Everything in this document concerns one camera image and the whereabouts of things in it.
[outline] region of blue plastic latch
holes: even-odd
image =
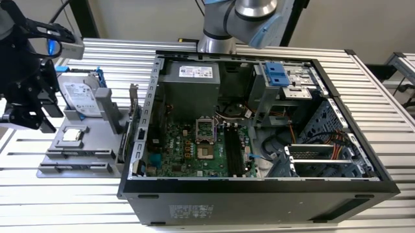
[[[107,87],[105,78],[104,78],[104,71],[100,69],[100,67],[96,68],[97,78],[99,78],[99,86]]]
[[[69,71],[69,67],[61,67],[61,66],[57,66],[55,68],[56,72],[60,72],[60,73],[65,73]]]
[[[269,78],[271,86],[289,85],[285,69],[280,63],[265,62],[265,74]]]

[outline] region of white wall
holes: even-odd
[[[61,6],[60,0],[13,0],[13,1],[17,4],[24,16],[43,23],[48,23],[55,12]],[[65,7],[65,11],[67,11],[68,18],[73,26],[75,32],[80,34],[69,5]],[[64,12],[61,12],[61,14],[59,15],[56,19],[56,23],[59,23],[60,25],[63,25],[65,28],[71,30]],[[47,46],[45,46],[44,39],[31,40],[31,43],[33,45],[36,52],[47,54]]]
[[[104,38],[177,41],[203,35],[193,0],[89,0],[89,5]]]
[[[89,0],[104,38],[197,39],[203,17],[193,0]],[[415,52],[415,0],[311,0],[291,47],[353,49],[383,63],[393,51]]]
[[[415,0],[311,0],[291,47],[353,49],[367,63],[415,52]]]

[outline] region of power supply label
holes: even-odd
[[[189,67],[181,66],[179,71],[179,77],[188,78],[213,78],[212,67]]]
[[[213,205],[169,205],[172,218],[211,218]]]
[[[64,87],[76,111],[88,117],[100,116],[91,87],[83,83],[64,83]]]

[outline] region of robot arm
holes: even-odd
[[[53,33],[39,30],[44,28]],[[28,41],[45,38],[57,42],[59,51],[52,55],[36,53]],[[55,93],[59,91],[51,58],[61,54],[61,43],[75,43],[75,37],[59,24],[44,24],[24,17],[12,0],[0,0],[0,98],[6,105],[0,126],[8,128],[56,131],[47,116],[63,117]]]
[[[235,53],[235,38],[261,49],[275,39],[280,21],[276,0],[205,0],[204,36],[197,51]]]

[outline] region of metal slotted table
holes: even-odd
[[[129,104],[129,83],[139,84],[140,103],[156,50],[195,51],[192,43],[85,39],[84,60],[59,65],[105,72],[113,101]],[[344,50],[237,47],[244,55],[315,58],[336,86],[357,125],[401,193],[339,224],[145,227],[124,200],[116,198],[119,179],[37,179],[36,169],[55,135],[8,130],[0,141],[0,226],[16,231],[136,232],[337,232],[415,231],[415,122],[360,59]],[[51,119],[56,127],[63,119]]]
[[[385,64],[392,65],[415,85],[415,53],[395,52]]]

